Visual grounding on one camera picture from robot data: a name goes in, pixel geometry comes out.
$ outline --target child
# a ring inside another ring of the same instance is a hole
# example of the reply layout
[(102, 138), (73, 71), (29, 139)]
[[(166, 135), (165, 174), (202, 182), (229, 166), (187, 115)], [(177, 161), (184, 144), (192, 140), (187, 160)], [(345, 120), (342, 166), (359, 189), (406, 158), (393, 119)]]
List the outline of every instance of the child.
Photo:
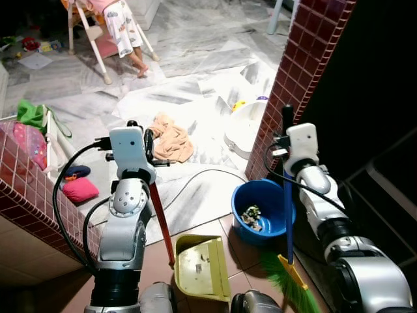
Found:
[(143, 77), (148, 66), (143, 62), (142, 38), (125, 0), (82, 0), (90, 11), (95, 10), (104, 16), (107, 28), (113, 38), (119, 57), (128, 56), (139, 70), (138, 77)]

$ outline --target blue bucket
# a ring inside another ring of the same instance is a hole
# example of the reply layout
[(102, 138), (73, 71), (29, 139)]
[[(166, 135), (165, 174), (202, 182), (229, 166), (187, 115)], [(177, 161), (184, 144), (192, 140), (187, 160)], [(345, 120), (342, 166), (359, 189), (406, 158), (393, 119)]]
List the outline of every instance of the blue bucket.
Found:
[[(243, 223), (241, 215), (251, 205), (256, 204), (261, 210), (258, 225), (261, 231), (251, 229)], [(265, 245), (273, 237), (287, 231), (285, 227), (284, 190), (279, 184), (262, 179), (248, 181), (237, 187), (232, 195), (233, 229), (245, 242), (253, 245)], [(293, 203), (293, 224), (295, 221), (295, 206)]]

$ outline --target broom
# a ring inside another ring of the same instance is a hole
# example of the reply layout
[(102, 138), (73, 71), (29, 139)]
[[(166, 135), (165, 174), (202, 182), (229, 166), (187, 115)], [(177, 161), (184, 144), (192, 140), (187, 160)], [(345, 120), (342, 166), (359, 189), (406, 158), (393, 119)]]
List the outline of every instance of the broom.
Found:
[[(283, 108), (283, 124), (286, 128), (293, 122), (293, 107)], [(291, 178), (285, 170), (286, 178)], [(281, 254), (277, 257), (273, 252), (265, 252), (261, 255), (261, 264), (268, 275), (269, 281), (277, 286), (284, 294), (284, 299), (292, 302), (298, 313), (320, 313), (311, 290), (303, 282), (297, 273), (294, 264), (294, 243), (293, 243), (293, 206), (292, 206), (292, 184), (284, 181), (284, 209), (287, 230), (287, 253), (288, 260)]]

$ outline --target blue broom handle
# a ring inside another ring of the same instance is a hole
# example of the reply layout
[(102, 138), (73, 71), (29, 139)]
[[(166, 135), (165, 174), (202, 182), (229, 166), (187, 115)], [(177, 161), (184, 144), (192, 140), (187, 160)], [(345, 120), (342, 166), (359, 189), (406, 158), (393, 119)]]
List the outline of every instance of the blue broom handle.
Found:
[[(292, 178), (285, 170), (284, 176)], [(287, 228), (287, 250), (288, 250), (288, 264), (294, 263), (294, 246), (293, 246), (293, 186), (290, 182), (284, 181), (284, 208), (285, 221)]]

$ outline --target pajama pants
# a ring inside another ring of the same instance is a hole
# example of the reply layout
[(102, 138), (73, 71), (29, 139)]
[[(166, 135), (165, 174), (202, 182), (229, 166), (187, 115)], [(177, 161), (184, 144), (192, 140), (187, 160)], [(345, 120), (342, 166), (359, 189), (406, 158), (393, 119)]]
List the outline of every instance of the pajama pants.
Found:
[(120, 0), (104, 9), (107, 28), (119, 51), (119, 57), (131, 54), (142, 45), (142, 38), (128, 4)]

